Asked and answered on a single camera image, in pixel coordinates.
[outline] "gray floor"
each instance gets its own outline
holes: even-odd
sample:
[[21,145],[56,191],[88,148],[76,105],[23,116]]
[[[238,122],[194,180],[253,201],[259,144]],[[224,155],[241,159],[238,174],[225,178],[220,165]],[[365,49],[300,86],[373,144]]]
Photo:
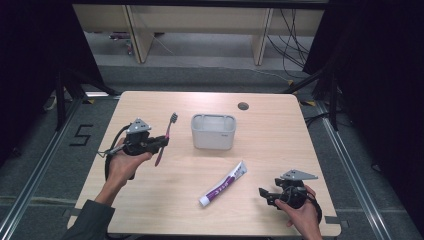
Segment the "gray floor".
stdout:
[[[270,45],[267,45],[262,66],[255,66],[248,36],[158,35],[147,62],[140,65],[128,54],[125,40],[113,41],[108,35],[86,34],[106,84],[116,90],[278,92],[288,87],[288,80],[297,82],[306,76],[297,65],[283,61]],[[302,38],[307,48],[311,42],[311,38]],[[298,56],[296,51],[288,51]],[[301,101],[311,100],[312,89],[313,85],[301,89],[296,96]],[[97,99],[78,108],[12,239],[58,239],[66,231],[66,211],[72,209],[79,196],[116,103],[117,100]],[[319,112],[314,106],[301,106],[301,110],[304,117],[316,116]],[[10,158],[0,169],[2,217],[8,213],[48,145],[54,133],[56,112],[48,111],[37,121],[21,144],[23,155]],[[370,168],[372,158],[348,116],[338,115],[338,122],[339,134],[392,239],[422,239],[386,179]],[[92,137],[86,146],[73,147],[72,143],[81,141],[74,137],[81,124],[92,125],[82,132]],[[323,121],[312,123],[309,133],[342,223],[338,239],[379,239]]]

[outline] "person's right hand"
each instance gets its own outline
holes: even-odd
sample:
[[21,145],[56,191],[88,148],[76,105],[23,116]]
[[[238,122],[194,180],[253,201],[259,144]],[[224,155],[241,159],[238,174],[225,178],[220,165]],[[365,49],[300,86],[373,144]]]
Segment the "person's right hand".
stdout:
[[[315,191],[307,185],[305,188],[309,197],[315,199]],[[294,209],[279,199],[275,200],[275,205],[289,215],[290,220],[286,224],[287,227],[294,225],[305,240],[322,239],[318,225],[318,213],[309,199],[306,199],[305,204],[299,209]]]

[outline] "hand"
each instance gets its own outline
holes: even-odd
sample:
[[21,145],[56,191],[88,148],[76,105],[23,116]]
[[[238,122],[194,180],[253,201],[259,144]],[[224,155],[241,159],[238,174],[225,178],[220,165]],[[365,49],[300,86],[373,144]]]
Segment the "hand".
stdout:
[[[305,188],[310,193],[308,195],[312,195],[310,197],[315,199],[315,191],[307,185],[305,185]],[[305,240],[322,239],[318,225],[318,214],[309,199],[299,209],[294,209],[279,199],[275,200],[275,204],[289,215],[290,220],[286,224],[287,227],[294,225]]]
[[[123,142],[124,139],[121,138],[117,145]],[[134,175],[140,164],[150,158],[152,158],[150,152],[137,156],[127,155],[122,150],[117,152],[110,161],[107,181],[94,201],[111,206],[118,192],[127,184],[128,179]]]

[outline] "white cap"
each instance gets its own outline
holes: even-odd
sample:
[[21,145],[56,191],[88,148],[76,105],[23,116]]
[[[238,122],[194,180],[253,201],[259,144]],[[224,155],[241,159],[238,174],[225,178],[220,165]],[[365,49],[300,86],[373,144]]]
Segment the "white cap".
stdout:
[[200,204],[202,204],[203,207],[206,207],[211,201],[209,201],[209,198],[206,196],[203,196],[199,199]]

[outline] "toothbrush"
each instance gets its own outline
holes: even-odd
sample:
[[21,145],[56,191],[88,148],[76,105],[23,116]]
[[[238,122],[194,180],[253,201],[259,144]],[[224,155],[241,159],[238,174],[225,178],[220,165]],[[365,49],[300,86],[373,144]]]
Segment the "toothbrush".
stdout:
[[[171,124],[175,123],[177,121],[177,118],[178,118],[178,115],[176,113],[173,113],[171,118],[169,119],[168,129],[166,130],[165,138],[169,138],[169,130],[171,128]],[[159,165],[159,162],[162,158],[164,148],[165,147],[162,147],[160,152],[159,152],[158,158],[156,159],[156,162],[155,162],[155,167],[157,167]]]

